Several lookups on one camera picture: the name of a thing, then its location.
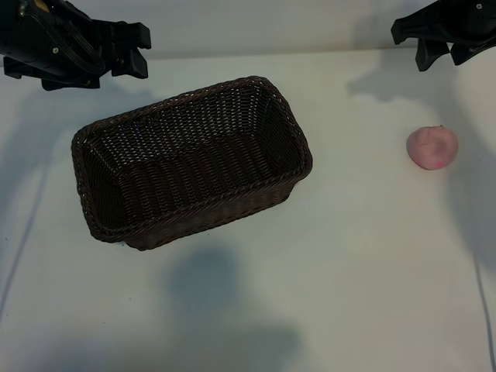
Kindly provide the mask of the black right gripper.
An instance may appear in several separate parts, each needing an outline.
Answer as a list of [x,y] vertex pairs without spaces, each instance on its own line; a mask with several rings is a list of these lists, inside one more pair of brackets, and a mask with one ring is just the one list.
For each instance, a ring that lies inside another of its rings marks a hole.
[[435,1],[395,20],[391,35],[396,45],[408,38],[418,39],[416,64],[420,72],[450,53],[448,43],[454,43],[451,57],[460,66],[491,48],[487,42],[495,38],[495,2]]

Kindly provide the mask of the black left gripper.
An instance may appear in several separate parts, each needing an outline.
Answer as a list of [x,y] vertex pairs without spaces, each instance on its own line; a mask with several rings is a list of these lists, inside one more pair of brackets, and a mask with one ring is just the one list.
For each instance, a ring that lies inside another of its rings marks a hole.
[[111,39],[131,49],[117,59],[112,76],[148,78],[140,49],[151,48],[150,29],[141,22],[91,19],[68,1],[2,1],[1,55],[7,76],[38,78],[47,91],[100,87],[109,71]]

